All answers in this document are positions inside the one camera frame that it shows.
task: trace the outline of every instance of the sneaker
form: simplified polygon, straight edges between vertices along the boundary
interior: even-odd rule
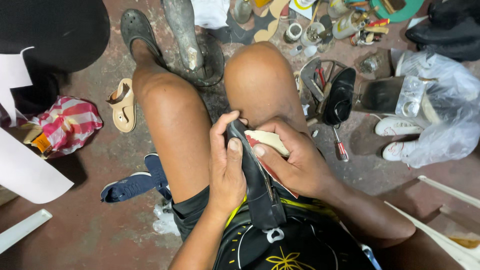
[[[380,136],[395,136],[420,134],[423,128],[412,120],[406,120],[396,116],[387,116],[375,126],[375,133]]]
[[[146,155],[144,157],[144,162],[155,182],[155,188],[167,201],[170,201],[172,199],[172,194],[170,193],[167,176],[165,175],[165,171],[163,171],[162,162],[160,162],[158,154],[151,153]]]
[[[120,181],[106,185],[100,196],[101,202],[122,202],[145,193],[155,187],[155,182],[148,172],[136,172]]]
[[[400,161],[402,157],[408,157],[415,150],[417,140],[411,142],[393,142],[382,152],[382,157],[389,161]]]

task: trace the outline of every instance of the thigh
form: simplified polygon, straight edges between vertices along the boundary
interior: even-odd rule
[[[133,90],[162,162],[173,201],[209,183],[210,116],[196,89],[172,73],[137,70]]]
[[[237,50],[225,67],[225,90],[232,110],[255,128],[278,116],[308,133],[291,66],[270,42]]]

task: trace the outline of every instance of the navy blue sneaker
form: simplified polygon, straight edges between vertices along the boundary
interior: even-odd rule
[[[155,187],[152,175],[148,172],[136,172],[120,181],[106,185],[100,196],[101,202],[122,202],[145,193]]]
[[[157,153],[151,153],[144,157],[145,166],[147,166],[148,171],[152,175],[153,181],[155,182],[155,188],[160,192],[160,194],[167,200],[172,199],[172,194],[170,193],[170,187],[168,186],[167,176],[163,171],[162,163]]]

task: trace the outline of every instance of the black shorts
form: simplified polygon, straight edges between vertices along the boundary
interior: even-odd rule
[[[298,199],[295,198],[290,192],[288,192],[284,187],[282,187],[277,182],[273,182],[273,186],[277,189],[278,195],[281,198],[285,198],[291,201],[311,204],[313,199],[299,196]],[[182,201],[180,203],[173,203],[173,220],[177,225],[182,241],[187,239],[187,236],[197,224],[200,216],[204,212],[205,207],[208,203],[208,197],[210,196],[210,186],[207,186],[205,189],[200,191],[197,195]]]

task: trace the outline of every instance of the concrete floor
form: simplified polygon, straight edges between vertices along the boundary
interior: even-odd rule
[[[150,191],[129,201],[107,205],[100,203],[100,191],[113,181],[133,172],[145,171],[143,157],[155,152],[150,134],[145,125],[141,108],[137,107],[137,124],[130,133],[118,131],[111,119],[111,109],[104,101],[122,78],[130,78],[134,62],[120,36],[120,17],[127,8],[143,11],[156,35],[156,40],[165,60],[171,68],[179,66],[178,47],[160,8],[159,1],[105,0],[110,16],[110,43],[102,57],[88,68],[72,75],[69,84],[62,86],[62,93],[94,102],[104,127],[91,143],[72,155],[51,161],[62,173],[75,182],[75,186],[60,198],[34,205],[17,198],[0,208],[0,232],[16,224],[30,214],[45,208],[53,218],[12,248],[0,255],[0,269],[167,269],[169,262],[181,245],[181,240],[172,234],[161,235],[152,228],[156,220],[153,207],[161,202],[161,195]],[[319,14],[325,13],[322,4]],[[425,7],[417,14],[425,14]],[[306,26],[308,21],[299,19]],[[389,25],[390,33],[375,46],[352,47],[348,40],[337,40],[335,47],[320,54],[323,59],[335,59],[357,67],[367,55],[378,49],[413,49],[404,33],[406,22]],[[287,22],[280,22],[271,42],[288,58],[293,70],[306,63],[303,54],[291,57],[288,51],[294,45],[282,40]],[[242,44],[225,44],[222,50],[227,60]],[[480,63],[465,65],[480,77]],[[358,73],[357,85],[363,79],[373,77]],[[215,121],[228,106],[223,82],[214,87],[199,88],[212,119]],[[388,162],[380,158],[380,149],[396,137],[379,137],[373,133],[378,120],[353,112],[342,125],[340,137],[350,154],[348,163],[337,161],[334,153],[331,128],[316,124],[317,146],[324,153],[328,164],[338,178],[351,186],[373,196],[388,200],[407,213],[428,222],[446,235],[464,236],[468,231],[439,214],[438,208],[447,204],[451,208],[473,216],[477,221],[479,212],[466,204],[443,194],[432,187],[414,180],[426,175],[459,191],[480,198],[480,149],[462,160],[437,163],[421,169],[409,170],[401,162]],[[65,171],[69,164],[74,171]]]

